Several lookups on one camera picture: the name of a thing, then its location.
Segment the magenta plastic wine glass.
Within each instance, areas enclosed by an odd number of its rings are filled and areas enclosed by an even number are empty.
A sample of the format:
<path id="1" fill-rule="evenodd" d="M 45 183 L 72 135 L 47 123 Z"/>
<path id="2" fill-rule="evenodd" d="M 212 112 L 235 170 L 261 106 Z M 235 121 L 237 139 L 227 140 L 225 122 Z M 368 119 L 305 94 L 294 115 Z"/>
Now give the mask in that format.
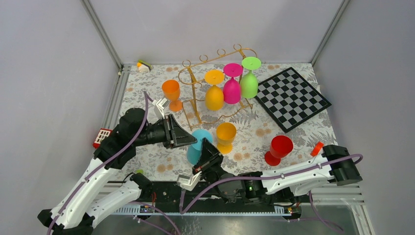
<path id="1" fill-rule="evenodd" d="M 230 77 L 223 87 L 224 101 L 227 104 L 236 104 L 241 99 L 241 87 L 235 78 L 243 73 L 243 68 L 240 64 L 229 63 L 224 66 L 223 72 Z"/>

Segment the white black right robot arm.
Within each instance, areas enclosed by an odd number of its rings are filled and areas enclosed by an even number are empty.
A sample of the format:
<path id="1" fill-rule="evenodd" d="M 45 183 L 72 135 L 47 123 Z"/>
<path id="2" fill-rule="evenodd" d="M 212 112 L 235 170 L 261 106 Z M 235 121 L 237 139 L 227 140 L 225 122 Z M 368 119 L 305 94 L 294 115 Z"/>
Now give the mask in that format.
<path id="1" fill-rule="evenodd" d="M 225 171 L 223 159 L 223 154 L 204 138 L 192 173 L 209 184 L 202 195 L 212 188 L 226 203 L 237 199 L 246 204 L 271 203 L 271 197 L 278 192 L 285 201 L 292 202 L 325 183 L 345 186 L 363 179 L 356 167 L 363 156 L 351 155 L 347 148 L 333 144 L 323 146 L 320 154 L 297 165 L 239 175 Z"/>

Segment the yellow plastic wine glass front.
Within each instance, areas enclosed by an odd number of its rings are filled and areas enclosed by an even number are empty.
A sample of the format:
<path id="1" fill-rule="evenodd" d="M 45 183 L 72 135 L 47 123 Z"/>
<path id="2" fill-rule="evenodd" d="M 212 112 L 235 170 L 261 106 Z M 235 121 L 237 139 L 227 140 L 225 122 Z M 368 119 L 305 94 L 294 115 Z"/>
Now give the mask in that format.
<path id="1" fill-rule="evenodd" d="M 236 127 L 229 122 L 224 122 L 220 124 L 216 129 L 217 136 L 217 149 L 222 154 L 228 154 L 232 151 L 233 141 L 236 136 L 237 129 Z"/>

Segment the yellow plastic wine glass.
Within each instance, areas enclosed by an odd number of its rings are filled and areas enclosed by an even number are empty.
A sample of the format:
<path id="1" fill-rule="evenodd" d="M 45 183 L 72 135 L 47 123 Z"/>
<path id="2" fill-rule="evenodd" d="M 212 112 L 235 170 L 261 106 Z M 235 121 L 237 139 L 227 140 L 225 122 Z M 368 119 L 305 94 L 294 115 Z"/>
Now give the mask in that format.
<path id="1" fill-rule="evenodd" d="M 220 124 L 216 129 L 217 136 L 217 149 L 222 154 L 228 154 L 232 151 L 233 141 L 236 136 L 237 129 L 236 127 L 229 122 L 224 122 Z"/>
<path id="2" fill-rule="evenodd" d="M 219 84 L 224 81 L 225 75 L 220 70 L 210 70 L 205 74 L 205 81 L 210 84 L 206 91 L 205 105 L 211 111 L 218 111 L 224 105 L 224 94 Z"/>

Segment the green plastic wine glass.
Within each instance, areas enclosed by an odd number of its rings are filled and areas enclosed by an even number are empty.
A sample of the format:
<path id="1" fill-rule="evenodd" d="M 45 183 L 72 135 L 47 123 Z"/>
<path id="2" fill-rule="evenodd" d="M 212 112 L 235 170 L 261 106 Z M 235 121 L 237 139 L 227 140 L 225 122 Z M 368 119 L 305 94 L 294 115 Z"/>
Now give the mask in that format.
<path id="1" fill-rule="evenodd" d="M 261 67 L 261 61 L 257 57 L 246 57 L 242 60 L 242 67 L 248 70 L 240 80 L 241 95 L 243 98 L 253 98 L 258 92 L 258 79 L 253 74 L 254 70 Z"/>

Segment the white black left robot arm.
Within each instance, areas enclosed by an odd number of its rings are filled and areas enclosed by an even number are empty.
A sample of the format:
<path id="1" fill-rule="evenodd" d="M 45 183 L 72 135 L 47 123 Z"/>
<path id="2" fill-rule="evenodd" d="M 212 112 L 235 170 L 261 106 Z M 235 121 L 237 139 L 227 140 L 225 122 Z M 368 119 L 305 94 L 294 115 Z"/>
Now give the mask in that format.
<path id="1" fill-rule="evenodd" d="M 115 192 L 93 202 L 110 178 L 136 155 L 137 147 L 162 143 L 166 149 L 172 149 L 197 142 L 172 114 L 155 123 L 149 123 L 147 115 L 148 111 L 141 108 L 127 110 L 94 151 L 77 185 L 57 206 L 38 214 L 48 235 L 89 235 L 105 217 L 123 205 L 137 199 L 148 200 L 153 194 L 153 183 L 143 174 L 135 173 Z"/>

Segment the blue plastic wine glass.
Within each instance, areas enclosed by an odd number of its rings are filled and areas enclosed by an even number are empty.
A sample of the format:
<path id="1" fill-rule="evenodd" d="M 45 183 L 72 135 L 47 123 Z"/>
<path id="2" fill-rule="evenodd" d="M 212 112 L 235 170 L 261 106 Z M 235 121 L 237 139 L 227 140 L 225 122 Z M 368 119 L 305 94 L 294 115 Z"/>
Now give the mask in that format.
<path id="1" fill-rule="evenodd" d="M 188 147 L 186 157 L 190 164 L 195 165 L 201 156 L 203 139 L 206 138 L 209 142 L 213 142 L 213 137 L 209 131 L 204 129 L 195 130 L 192 136 L 197 139 L 197 142 Z"/>

